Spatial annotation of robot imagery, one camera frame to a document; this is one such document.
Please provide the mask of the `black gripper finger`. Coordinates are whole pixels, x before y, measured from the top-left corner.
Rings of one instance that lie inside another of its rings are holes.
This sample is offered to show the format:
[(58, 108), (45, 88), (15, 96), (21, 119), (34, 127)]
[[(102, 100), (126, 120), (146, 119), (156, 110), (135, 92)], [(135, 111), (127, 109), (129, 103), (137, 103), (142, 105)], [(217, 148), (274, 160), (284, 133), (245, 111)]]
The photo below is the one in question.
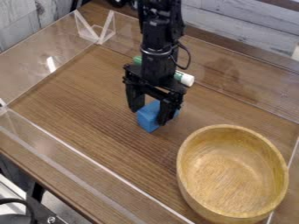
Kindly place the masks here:
[(182, 108), (184, 101), (178, 99), (164, 99), (158, 114), (158, 124), (165, 126), (174, 119), (177, 112)]
[(129, 107), (135, 113), (146, 105), (146, 93), (139, 85), (126, 84), (126, 98)]

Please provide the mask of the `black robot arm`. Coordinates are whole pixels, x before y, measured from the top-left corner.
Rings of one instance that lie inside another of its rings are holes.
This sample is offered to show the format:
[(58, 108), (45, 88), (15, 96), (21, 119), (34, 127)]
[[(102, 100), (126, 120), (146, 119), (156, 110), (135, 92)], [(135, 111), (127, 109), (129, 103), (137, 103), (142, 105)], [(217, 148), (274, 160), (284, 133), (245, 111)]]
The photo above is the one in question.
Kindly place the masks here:
[(182, 108), (186, 86), (176, 79), (180, 48), (185, 34), (182, 0), (138, 0), (138, 16), (143, 34), (141, 53), (142, 64), (126, 64), (127, 104), (133, 112), (146, 105), (150, 95), (161, 102), (157, 121), (165, 126)]

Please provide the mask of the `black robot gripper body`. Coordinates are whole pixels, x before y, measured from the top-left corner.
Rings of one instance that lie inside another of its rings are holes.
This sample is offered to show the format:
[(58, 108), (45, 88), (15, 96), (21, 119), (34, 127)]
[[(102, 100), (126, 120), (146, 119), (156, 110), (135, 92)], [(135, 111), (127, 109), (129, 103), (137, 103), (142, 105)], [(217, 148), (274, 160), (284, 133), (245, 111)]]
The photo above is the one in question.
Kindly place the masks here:
[(150, 80), (142, 77), (141, 65), (126, 64), (125, 71), (123, 83), (126, 84), (126, 92), (127, 83), (133, 83), (142, 87), (145, 96), (150, 95), (158, 101), (162, 101), (164, 99), (178, 99), (184, 101), (188, 89), (176, 78), (168, 77), (164, 79), (162, 83), (154, 84)]

